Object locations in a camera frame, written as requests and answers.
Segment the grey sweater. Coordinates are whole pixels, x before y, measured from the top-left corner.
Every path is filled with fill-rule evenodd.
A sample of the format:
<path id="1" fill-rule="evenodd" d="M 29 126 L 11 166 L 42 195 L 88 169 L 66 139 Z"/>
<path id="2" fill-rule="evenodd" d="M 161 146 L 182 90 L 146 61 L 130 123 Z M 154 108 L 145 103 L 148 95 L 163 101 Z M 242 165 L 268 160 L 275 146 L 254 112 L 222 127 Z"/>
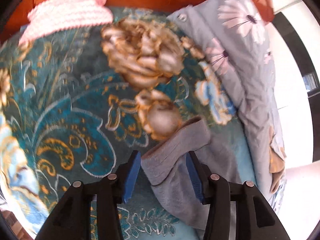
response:
<path id="1" fill-rule="evenodd" d="M 143 155 L 142 169 L 161 206 L 188 226 L 204 230 L 209 207 L 195 196 L 186 167 L 189 151 L 227 181 L 255 181 L 255 174 L 242 126 L 235 120 L 210 127 L 197 116 Z"/>

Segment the teal floral blanket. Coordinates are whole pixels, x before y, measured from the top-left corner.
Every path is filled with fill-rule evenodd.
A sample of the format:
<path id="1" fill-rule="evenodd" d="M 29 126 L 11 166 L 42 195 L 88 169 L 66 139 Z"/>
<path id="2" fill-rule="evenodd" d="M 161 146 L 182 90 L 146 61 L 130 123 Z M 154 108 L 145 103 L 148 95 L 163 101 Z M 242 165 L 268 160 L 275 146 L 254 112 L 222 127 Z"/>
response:
<path id="1" fill-rule="evenodd" d="M 136 101 L 142 90 L 160 92 L 151 118 L 167 110 L 170 126 L 200 116 L 219 151 L 237 163 L 242 181 L 254 169 L 236 110 L 207 62 L 185 50 L 178 70 L 153 83 L 131 83 L 114 68 L 101 43 L 101 26 L 80 27 L 25 46 L 20 34 L 1 46 L 1 209 L 12 211 L 31 237 L 76 180 L 99 181 L 160 142 L 148 132 Z"/>

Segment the light blue floral duvet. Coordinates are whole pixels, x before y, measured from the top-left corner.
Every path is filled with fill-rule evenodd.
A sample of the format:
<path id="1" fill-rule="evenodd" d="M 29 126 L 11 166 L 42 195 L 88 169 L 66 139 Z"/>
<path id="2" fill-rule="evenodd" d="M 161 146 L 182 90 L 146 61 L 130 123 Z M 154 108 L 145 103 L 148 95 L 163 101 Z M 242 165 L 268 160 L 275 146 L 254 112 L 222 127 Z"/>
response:
<path id="1" fill-rule="evenodd" d="M 236 107 L 247 138 L 258 187 L 274 210 L 281 206 L 285 173 L 275 194 L 270 193 L 269 135 L 285 160 L 278 107 L 274 96 L 275 66 L 270 41 L 252 0 L 207 0 L 169 15 L 200 47 Z"/>

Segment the pink checkered cloth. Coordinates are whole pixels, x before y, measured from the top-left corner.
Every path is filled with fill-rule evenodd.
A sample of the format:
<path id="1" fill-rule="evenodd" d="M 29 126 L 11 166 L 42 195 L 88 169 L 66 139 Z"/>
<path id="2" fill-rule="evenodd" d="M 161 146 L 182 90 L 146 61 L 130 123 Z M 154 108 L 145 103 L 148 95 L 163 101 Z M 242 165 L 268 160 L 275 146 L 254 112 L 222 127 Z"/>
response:
<path id="1" fill-rule="evenodd" d="M 25 45 L 56 31 L 103 25 L 113 22 L 113 14 L 105 7 L 107 0 L 46 0 L 28 14 L 29 24 L 19 45 Z"/>

